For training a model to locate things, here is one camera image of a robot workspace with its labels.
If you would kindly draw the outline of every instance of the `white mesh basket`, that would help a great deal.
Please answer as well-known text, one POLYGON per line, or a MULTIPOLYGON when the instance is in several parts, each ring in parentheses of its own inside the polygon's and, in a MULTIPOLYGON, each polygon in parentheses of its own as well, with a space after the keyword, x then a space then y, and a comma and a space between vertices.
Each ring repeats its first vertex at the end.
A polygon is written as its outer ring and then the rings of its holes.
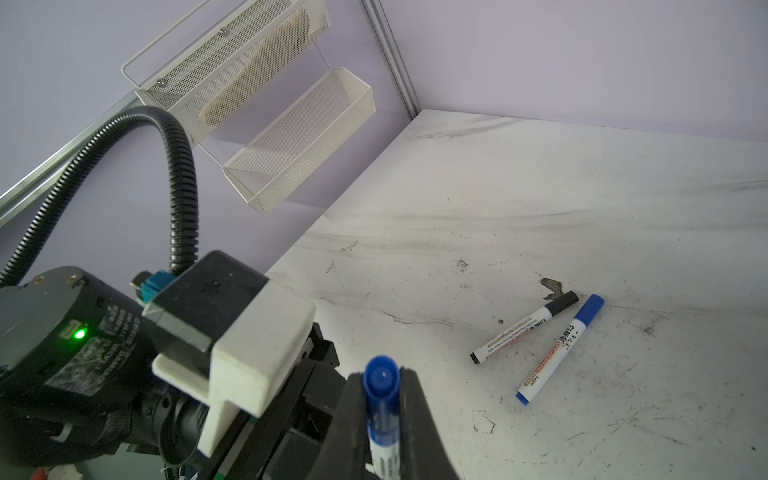
POLYGON ((376 112, 371 87, 329 71, 231 160, 224 174, 251 207, 277 207, 376 112))
POLYGON ((246 1, 144 82, 138 97, 172 113, 197 145, 329 26, 325 0, 246 1))

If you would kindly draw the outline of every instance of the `table surface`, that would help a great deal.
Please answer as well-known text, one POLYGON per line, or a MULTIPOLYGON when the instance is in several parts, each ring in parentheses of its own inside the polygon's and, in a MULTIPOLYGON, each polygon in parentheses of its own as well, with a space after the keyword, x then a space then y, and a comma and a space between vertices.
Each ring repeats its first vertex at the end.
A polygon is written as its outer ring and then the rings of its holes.
POLYGON ((419 374, 461 478, 757 478, 766 246, 768 145, 423 111, 269 276, 316 302, 342 374, 419 374), (543 279, 606 307, 523 406, 578 306, 469 353, 543 279))

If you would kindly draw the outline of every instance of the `white marble tabletop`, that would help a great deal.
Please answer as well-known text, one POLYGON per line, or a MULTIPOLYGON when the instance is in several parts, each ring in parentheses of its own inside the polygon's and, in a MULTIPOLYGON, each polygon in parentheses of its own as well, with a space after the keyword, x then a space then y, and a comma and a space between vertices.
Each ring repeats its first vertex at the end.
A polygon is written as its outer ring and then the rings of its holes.
POLYGON ((269 276, 342 374, 419 374, 461 478, 764 478, 766 248, 768 145, 423 111, 269 276), (542 279, 606 307, 523 406, 578 306, 469 353, 542 279))

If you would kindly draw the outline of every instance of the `blue marker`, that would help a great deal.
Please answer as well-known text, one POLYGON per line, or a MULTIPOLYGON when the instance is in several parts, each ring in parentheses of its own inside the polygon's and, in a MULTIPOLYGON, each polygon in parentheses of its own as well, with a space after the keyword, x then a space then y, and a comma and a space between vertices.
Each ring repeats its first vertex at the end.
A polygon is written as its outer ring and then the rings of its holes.
POLYGON ((382 480, 400 479, 400 370, 388 356, 377 356, 362 375, 366 391, 368 439, 373 470, 382 480))
POLYGON ((598 314, 601 308, 603 308, 604 304, 605 300, 597 295, 591 295, 587 299, 587 302, 581 310, 578 311, 573 321, 568 325, 568 328, 566 328, 563 334, 560 335, 558 341, 549 349, 549 352, 544 356, 541 363, 538 364, 533 373, 528 376, 525 383, 518 389, 516 397, 518 397, 518 400, 520 400, 523 405, 527 405, 533 400, 568 352, 571 351, 571 347, 576 343, 578 337, 581 336, 594 316, 598 314))

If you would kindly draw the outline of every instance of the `black marker cap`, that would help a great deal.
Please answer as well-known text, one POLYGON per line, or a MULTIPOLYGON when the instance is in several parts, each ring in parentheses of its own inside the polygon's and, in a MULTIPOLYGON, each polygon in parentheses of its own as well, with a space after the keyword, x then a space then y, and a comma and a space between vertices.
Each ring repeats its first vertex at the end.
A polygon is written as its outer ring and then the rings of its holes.
POLYGON ((578 296, 571 290, 570 292, 564 293, 563 296, 547 303, 544 307, 549 310, 549 313, 551 313, 552 316, 555 316, 569 306, 576 304, 576 302, 578 302, 578 296))

